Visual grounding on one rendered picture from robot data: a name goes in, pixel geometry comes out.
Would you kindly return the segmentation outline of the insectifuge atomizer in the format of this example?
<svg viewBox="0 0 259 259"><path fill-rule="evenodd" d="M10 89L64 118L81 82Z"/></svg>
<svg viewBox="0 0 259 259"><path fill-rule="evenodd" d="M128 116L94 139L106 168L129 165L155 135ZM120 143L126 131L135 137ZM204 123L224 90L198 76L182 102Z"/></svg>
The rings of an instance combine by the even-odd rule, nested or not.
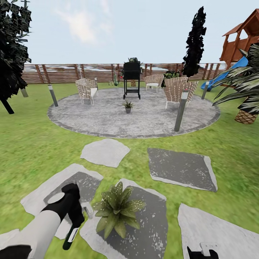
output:
<svg viewBox="0 0 259 259"><path fill-rule="evenodd" d="M79 227L76 227L76 228L74 228L73 226L71 227L71 229L69 230L69 233L67 234L67 237L64 241L64 244L62 246L64 250L67 251L69 249L78 230L79 230Z"/></svg>

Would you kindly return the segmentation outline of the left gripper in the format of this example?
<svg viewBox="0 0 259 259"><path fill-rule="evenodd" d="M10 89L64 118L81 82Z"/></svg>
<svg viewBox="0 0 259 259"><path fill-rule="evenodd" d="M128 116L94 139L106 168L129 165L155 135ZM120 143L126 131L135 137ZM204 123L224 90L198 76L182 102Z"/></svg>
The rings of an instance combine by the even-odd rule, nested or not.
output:
<svg viewBox="0 0 259 259"><path fill-rule="evenodd" d="M80 226L80 224L83 223L85 220L80 204L75 210L68 211L68 215L70 220L72 221L72 225L74 228Z"/></svg>

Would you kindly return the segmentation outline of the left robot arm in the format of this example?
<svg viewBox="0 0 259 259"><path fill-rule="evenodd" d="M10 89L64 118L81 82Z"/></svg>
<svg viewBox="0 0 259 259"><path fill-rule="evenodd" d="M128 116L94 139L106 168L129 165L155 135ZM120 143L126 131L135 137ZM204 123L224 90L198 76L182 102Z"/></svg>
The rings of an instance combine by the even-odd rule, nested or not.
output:
<svg viewBox="0 0 259 259"><path fill-rule="evenodd" d="M51 197L48 205L25 228L0 247L0 259L44 259L66 214L74 228L84 222L83 212L88 219L93 218L90 202L80 204L79 199L78 185L65 185L62 192Z"/></svg>

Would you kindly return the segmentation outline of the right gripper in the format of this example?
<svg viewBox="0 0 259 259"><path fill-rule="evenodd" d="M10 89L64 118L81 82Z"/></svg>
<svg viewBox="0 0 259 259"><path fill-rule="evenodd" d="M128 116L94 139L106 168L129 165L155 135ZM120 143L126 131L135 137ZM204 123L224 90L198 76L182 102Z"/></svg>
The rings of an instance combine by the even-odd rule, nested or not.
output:
<svg viewBox="0 0 259 259"><path fill-rule="evenodd" d="M218 259L218 253L210 250L210 256L204 256L199 251L191 251L189 247L187 247L187 251L189 253L190 259Z"/></svg>

